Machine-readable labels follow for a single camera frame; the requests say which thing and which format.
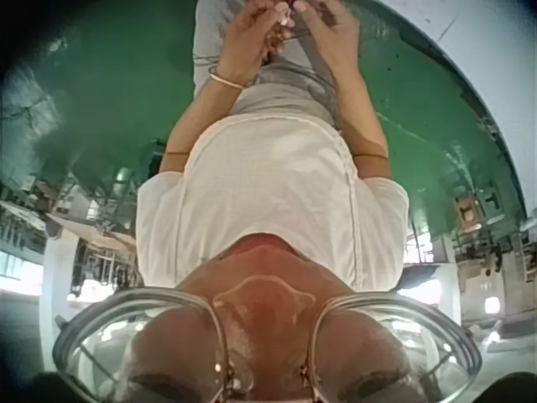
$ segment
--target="t-shirt sleeve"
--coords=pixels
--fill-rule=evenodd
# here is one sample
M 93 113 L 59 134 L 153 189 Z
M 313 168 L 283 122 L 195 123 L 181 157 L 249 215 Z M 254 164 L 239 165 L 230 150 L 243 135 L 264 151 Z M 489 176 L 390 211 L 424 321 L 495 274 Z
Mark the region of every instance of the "t-shirt sleeve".
M 403 271 L 409 197 L 398 183 L 368 178 L 359 184 L 363 290 L 390 290 Z
M 175 287 L 175 240 L 183 174 L 164 172 L 138 190 L 136 246 L 138 267 L 147 286 Z

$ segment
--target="grey pants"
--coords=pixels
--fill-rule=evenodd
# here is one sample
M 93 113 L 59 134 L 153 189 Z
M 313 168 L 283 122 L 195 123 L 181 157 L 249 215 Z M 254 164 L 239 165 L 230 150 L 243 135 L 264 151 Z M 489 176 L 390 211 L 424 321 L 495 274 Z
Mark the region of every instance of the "grey pants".
M 194 33 L 195 93 L 218 63 L 227 26 L 247 0 L 198 0 Z M 294 13 L 292 39 L 282 55 L 272 55 L 254 84 L 246 89 L 232 114 L 287 111 L 317 116 L 334 125 L 336 96 L 331 74 L 315 50 L 313 38 Z

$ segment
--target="white t-shirt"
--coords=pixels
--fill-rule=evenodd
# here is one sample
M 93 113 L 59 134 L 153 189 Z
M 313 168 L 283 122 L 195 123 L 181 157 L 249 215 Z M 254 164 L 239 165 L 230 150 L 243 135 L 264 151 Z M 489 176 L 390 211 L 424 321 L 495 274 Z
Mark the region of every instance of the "white t-shirt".
M 146 285 L 175 287 L 241 237 L 272 233 L 354 290 L 387 290 L 403 269 L 409 199 L 397 183 L 362 181 L 328 123 L 250 113 L 215 123 L 185 173 L 138 192 L 138 263 Z

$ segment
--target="glasses frame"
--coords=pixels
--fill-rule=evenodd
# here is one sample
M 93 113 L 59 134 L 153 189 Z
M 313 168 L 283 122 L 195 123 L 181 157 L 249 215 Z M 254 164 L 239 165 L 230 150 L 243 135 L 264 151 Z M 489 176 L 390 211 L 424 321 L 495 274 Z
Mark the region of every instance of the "glasses frame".
M 118 318 L 119 311 L 127 311 L 129 306 L 134 305 L 136 301 L 143 299 L 157 299 L 158 301 L 169 301 L 179 305 L 183 302 L 183 306 L 198 306 L 208 310 L 211 314 L 211 318 L 215 323 L 216 333 L 218 341 L 223 348 L 223 362 L 222 370 L 220 371 L 221 385 L 214 397 L 207 403 L 232 403 L 238 401 L 234 399 L 228 399 L 228 396 L 232 393 L 232 381 L 233 381 L 233 368 L 229 362 L 227 351 L 227 340 L 224 332 L 222 331 L 222 325 L 215 313 L 213 307 L 209 302 L 198 296 L 186 294 L 184 292 L 167 289 L 161 287 L 144 287 L 136 290 L 123 291 L 114 296 L 108 297 L 105 301 L 97 302 L 84 311 L 76 315 L 71 321 L 65 322 L 60 325 L 60 335 L 55 341 L 52 349 L 52 359 L 60 377 L 75 391 L 78 396 L 83 398 L 89 403 L 98 403 L 91 395 L 86 393 L 79 385 L 73 382 L 72 378 L 68 374 L 67 367 L 69 362 L 69 356 L 72 351 L 79 348 L 81 340 L 91 336 L 96 328 L 101 328 L 103 324 L 110 322 L 112 318 Z M 397 294 L 391 294 L 388 292 L 374 291 L 363 292 L 354 296 L 337 297 L 327 301 L 320 312 L 318 313 L 314 326 L 310 331 L 310 338 L 308 342 L 307 355 L 305 364 L 301 370 L 301 376 L 304 387 L 310 389 L 310 400 L 293 400 L 293 402 L 323 402 L 330 403 L 328 398 L 323 394 L 322 386 L 318 379 L 315 378 L 315 342 L 316 336 L 319 330 L 319 326 L 322 323 L 323 318 L 330 311 L 342 308 L 357 309 L 360 306 L 366 305 L 399 305 L 406 307 L 414 311 L 420 317 L 425 317 L 430 321 L 440 326 L 448 335 L 453 338 L 454 343 L 462 343 L 464 350 L 467 352 L 467 358 L 470 362 L 474 363 L 474 371 L 470 375 L 470 378 L 459 390 L 448 398 L 441 401 L 441 403 L 447 403 L 457 398 L 469 385 L 472 384 L 476 378 L 479 370 L 482 367 L 482 357 L 476 344 L 464 333 L 456 323 L 454 323 L 449 317 L 442 312 L 427 306 L 421 302 L 408 298 L 406 296 L 399 296 Z

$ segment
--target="metal eyeglass frame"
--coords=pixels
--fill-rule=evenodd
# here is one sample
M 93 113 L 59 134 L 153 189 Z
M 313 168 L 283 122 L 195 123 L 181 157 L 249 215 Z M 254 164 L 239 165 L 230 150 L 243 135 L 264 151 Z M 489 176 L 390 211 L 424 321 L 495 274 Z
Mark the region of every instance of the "metal eyeglass frame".
M 96 329 L 101 328 L 106 323 L 109 323 L 113 318 L 117 319 L 120 317 L 123 311 L 128 312 L 128 308 L 135 305 L 137 301 L 150 301 L 152 299 L 159 302 L 169 301 L 175 304 L 181 304 L 182 306 L 198 306 L 205 308 L 210 312 L 211 318 L 216 327 L 218 341 L 223 349 L 223 368 L 221 370 L 221 386 L 215 393 L 215 396 L 211 400 L 207 401 L 207 403 L 232 403 L 233 401 L 237 401 L 228 398 L 228 396 L 232 394 L 233 369 L 229 362 L 227 341 L 222 331 L 222 326 L 211 304 L 200 297 L 186 294 L 178 290 L 160 287 L 145 287 L 136 290 L 124 291 L 114 296 L 110 296 L 105 301 L 98 302 L 87 307 L 84 311 L 76 315 L 70 322 L 65 322 L 61 318 L 57 320 L 58 325 L 61 328 L 61 332 L 55 341 L 52 350 L 52 358 L 61 378 L 84 400 L 89 403 L 98 403 L 94 397 L 80 388 L 67 373 L 67 366 L 71 352 L 76 348 L 80 348 L 81 351 L 97 367 L 99 367 L 104 374 L 106 374 L 113 381 L 117 382 L 113 375 L 109 374 L 108 371 L 92 357 L 91 353 L 85 349 L 81 341 L 91 336 Z M 470 375 L 466 384 L 448 398 L 444 399 L 442 403 L 453 401 L 472 383 L 482 366 L 482 357 L 475 343 L 451 319 L 435 308 L 408 297 L 399 296 L 388 292 L 363 292 L 354 296 L 334 298 L 325 303 L 325 305 L 321 308 L 321 311 L 315 320 L 315 325 L 310 332 L 310 341 L 308 343 L 306 362 L 301 370 L 304 387 L 311 390 L 311 398 L 305 400 L 293 400 L 294 403 L 317 401 L 330 403 L 329 399 L 322 392 L 323 389 L 321 385 L 319 385 L 319 380 L 313 376 L 315 373 L 316 336 L 319 326 L 326 314 L 336 309 L 356 309 L 360 306 L 370 306 L 374 304 L 392 306 L 400 305 L 410 309 L 418 317 L 425 317 L 429 320 L 432 319 L 434 323 L 442 327 L 442 330 L 452 338 L 454 343 L 463 344 L 463 350 L 465 350 L 467 353 L 467 359 L 474 363 L 474 371 Z

